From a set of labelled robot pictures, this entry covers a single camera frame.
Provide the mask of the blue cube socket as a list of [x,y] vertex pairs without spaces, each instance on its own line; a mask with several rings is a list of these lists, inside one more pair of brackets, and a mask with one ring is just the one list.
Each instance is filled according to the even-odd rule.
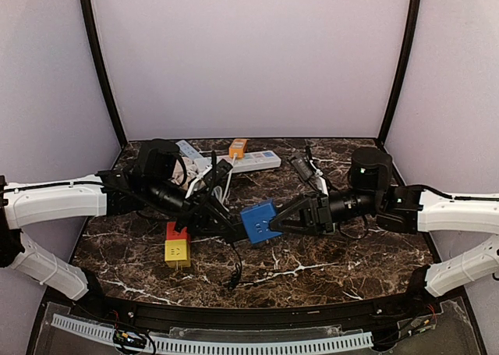
[[282,235],[282,232],[274,231],[270,227],[270,222],[276,215],[272,199],[244,208],[240,212],[244,229],[252,244],[262,243]]

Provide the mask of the red cube socket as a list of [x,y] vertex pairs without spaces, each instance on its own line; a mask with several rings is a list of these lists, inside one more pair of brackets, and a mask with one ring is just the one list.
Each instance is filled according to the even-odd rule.
[[181,230],[177,230],[176,222],[168,222],[166,228],[166,240],[174,241],[174,240],[185,240],[189,242],[191,239],[190,234],[186,227]]

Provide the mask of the yellow cube socket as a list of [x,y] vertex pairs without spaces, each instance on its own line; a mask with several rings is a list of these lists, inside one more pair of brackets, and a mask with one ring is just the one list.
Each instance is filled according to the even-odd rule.
[[165,263],[174,269],[191,267],[190,243],[188,240],[165,241]]

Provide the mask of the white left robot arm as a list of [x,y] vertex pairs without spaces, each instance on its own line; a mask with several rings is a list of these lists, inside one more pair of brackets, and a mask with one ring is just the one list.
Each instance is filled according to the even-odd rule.
[[40,184],[1,182],[1,266],[27,275],[72,301],[102,296],[95,274],[37,245],[25,225],[76,217],[113,217],[144,208],[173,218],[192,236],[218,236],[228,243],[246,238],[242,222],[213,196],[221,178],[209,170],[205,185],[190,193],[166,179],[123,170]]

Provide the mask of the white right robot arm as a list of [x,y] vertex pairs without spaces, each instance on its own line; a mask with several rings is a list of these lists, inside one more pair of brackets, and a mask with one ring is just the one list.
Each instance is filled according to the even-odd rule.
[[498,271],[498,195],[444,193],[426,185],[350,189],[298,196],[270,220],[272,230],[318,236],[333,225],[371,215],[392,233],[487,233],[481,244],[411,275],[407,294],[433,299]]

